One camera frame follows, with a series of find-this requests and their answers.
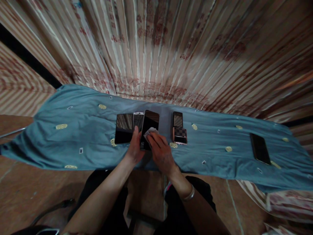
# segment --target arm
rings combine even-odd
[[[186,198],[192,192],[191,183],[183,176],[175,164],[171,148],[164,136],[151,133],[148,140],[152,146],[153,160],[171,181],[180,198]],[[230,234],[222,220],[212,209],[210,204],[195,189],[195,194],[189,201],[182,200],[186,213],[188,214],[198,234]]]
[[[136,126],[129,149],[123,160],[80,206],[66,225],[63,233],[98,233],[130,173],[144,155],[144,151],[140,151],[140,136],[141,133],[138,133],[138,127]]]

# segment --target bracelet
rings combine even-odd
[[[191,193],[187,196],[187,197],[185,197],[184,199],[183,199],[183,201],[189,201],[189,200],[191,200],[192,198],[193,198],[193,196],[195,195],[195,188],[193,187],[193,185],[191,185],[192,186],[192,191],[191,191]]]

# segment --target smartphone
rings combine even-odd
[[[133,114],[118,114],[116,117],[115,144],[129,143],[133,136]]]
[[[187,130],[181,127],[173,127],[173,142],[176,144],[187,144]]]
[[[147,130],[151,127],[155,129],[159,129],[159,118],[160,115],[158,113],[146,110],[144,112],[144,118],[142,123],[142,134],[140,139],[140,149],[141,150],[151,150],[149,143],[146,141],[145,137],[143,136]]]
[[[183,113],[173,112],[173,126],[183,128]]]
[[[133,129],[138,126],[139,132],[142,130],[144,112],[134,112],[133,113]]]
[[[256,134],[250,133],[254,158],[267,165],[271,165],[270,156],[267,151],[265,139]]]

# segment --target tiled floor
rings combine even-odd
[[[0,135],[29,125],[31,118],[0,116]],[[0,144],[15,135],[0,139]],[[0,234],[8,235],[28,226],[48,207],[79,197],[90,171],[41,170],[0,156]],[[231,234],[262,234],[269,219],[234,180],[200,176],[210,184],[217,213]],[[162,221],[164,176],[159,172],[133,171],[128,181],[127,208]],[[39,224],[64,228],[71,208],[45,216]],[[153,234],[145,223],[136,223],[135,234]]]

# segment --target blue fabric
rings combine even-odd
[[[99,104],[107,108],[100,109]],[[244,116],[123,99],[79,85],[60,87],[35,115],[34,123],[13,141],[0,146],[1,153],[43,169],[66,170],[66,165],[74,165],[77,170],[113,169],[128,148],[128,144],[111,145],[116,115],[146,109],[160,114],[159,132],[169,143],[171,115],[173,111],[183,113],[188,144],[172,148],[172,153],[184,172],[249,180],[262,185],[264,192],[313,190],[313,162],[286,126]],[[59,124],[67,127],[57,130]],[[271,160],[281,169],[254,159],[249,133],[265,138]],[[232,148],[231,152],[225,150],[227,146]],[[150,152],[137,167],[157,170]]]

